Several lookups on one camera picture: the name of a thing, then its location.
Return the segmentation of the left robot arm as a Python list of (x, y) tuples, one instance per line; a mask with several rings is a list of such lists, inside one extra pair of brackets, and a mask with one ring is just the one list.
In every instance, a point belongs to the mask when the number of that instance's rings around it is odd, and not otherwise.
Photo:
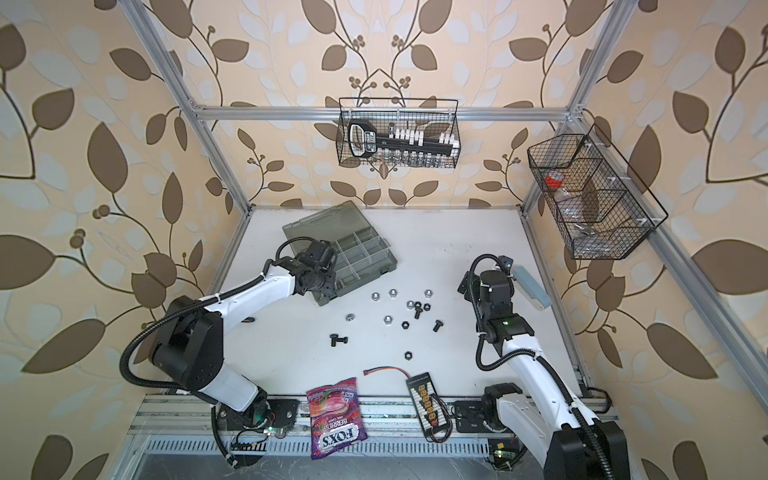
[[(335, 291), (337, 252), (332, 244), (297, 237), (281, 244), (254, 279), (198, 300), (182, 296), (171, 310), (125, 347), (119, 360), (123, 379), (135, 386), (180, 389), (238, 413), (254, 410), (263, 391), (225, 361), (225, 336), (259, 310), (294, 295)], [(149, 343), (148, 360), (169, 377), (141, 378), (131, 370), (134, 351)]]

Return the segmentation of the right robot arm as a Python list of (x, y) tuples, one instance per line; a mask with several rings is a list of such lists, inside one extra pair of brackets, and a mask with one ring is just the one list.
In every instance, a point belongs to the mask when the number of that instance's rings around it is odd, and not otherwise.
[(484, 393), (492, 429), (511, 431), (547, 479), (630, 478), (621, 428), (601, 420), (566, 384), (534, 329), (515, 312), (510, 259), (479, 255), (458, 291), (475, 316), (476, 367), (483, 372), (509, 367), (516, 377)]

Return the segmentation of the light blue sharpening block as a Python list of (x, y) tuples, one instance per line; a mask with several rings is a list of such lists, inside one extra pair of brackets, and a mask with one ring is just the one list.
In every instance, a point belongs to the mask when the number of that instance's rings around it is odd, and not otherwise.
[(539, 311), (551, 307), (552, 302), (544, 287), (522, 265), (514, 265), (511, 270), (513, 280), (523, 296)]

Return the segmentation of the grey plastic organizer box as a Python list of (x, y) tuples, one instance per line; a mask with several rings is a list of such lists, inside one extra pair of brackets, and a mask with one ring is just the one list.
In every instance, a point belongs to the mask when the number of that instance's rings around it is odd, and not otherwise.
[(398, 261), (390, 244), (352, 201), (288, 223), (282, 230), (288, 240), (307, 236), (328, 241), (337, 253), (335, 291), (312, 293), (319, 306), (325, 306), (397, 268)]

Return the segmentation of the red item in basket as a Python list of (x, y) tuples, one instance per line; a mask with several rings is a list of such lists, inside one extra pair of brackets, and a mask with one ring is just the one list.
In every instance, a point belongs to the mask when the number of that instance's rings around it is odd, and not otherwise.
[(561, 171), (549, 171), (544, 177), (544, 185), (548, 192), (557, 192), (564, 187), (566, 176)]

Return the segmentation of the socket set with ratchet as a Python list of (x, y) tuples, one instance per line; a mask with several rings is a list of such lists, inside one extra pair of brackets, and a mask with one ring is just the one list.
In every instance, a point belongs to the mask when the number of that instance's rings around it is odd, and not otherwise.
[(414, 153), (416, 158), (458, 157), (460, 141), (451, 134), (441, 132), (437, 138), (428, 137), (425, 130), (389, 126), (380, 133), (368, 120), (352, 120), (346, 130), (346, 142), (357, 158), (381, 158)]

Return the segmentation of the black parallel charging board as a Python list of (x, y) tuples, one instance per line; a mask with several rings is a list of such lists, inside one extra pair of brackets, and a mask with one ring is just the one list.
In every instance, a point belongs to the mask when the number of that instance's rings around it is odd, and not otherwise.
[(409, 377), (406, 386), (425, 439), (437, 444), (447, 442), (453, 432), (453, 422), (430, 374)]

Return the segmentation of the purple Fox's candy bag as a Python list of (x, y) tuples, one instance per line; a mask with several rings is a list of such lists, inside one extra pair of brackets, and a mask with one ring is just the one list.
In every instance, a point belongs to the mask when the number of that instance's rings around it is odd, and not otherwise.
[(368, 439), (355, 377), (314, 388), (306, 396), (310, 414), (312, 460), (323, 459)]

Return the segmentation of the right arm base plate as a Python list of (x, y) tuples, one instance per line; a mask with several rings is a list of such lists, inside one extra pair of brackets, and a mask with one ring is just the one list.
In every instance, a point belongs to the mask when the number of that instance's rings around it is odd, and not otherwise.
[(458, 400), (451, 406), (451, 413), (459, 433), (490, 434), (486, 409), (481, 400)]

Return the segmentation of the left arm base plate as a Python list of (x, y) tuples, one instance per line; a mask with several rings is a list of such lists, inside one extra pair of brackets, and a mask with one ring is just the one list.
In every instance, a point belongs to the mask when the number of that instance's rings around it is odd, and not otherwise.
[(268, 397), (245, 412), (236, 412), (228, 406), (222, 406), (217, 411), (217, 421), (223, 430), (229, 431), (263, 431), (268, 427), (288, 431), (299, 419), (299, 406), (300, 401), (295, 398)]

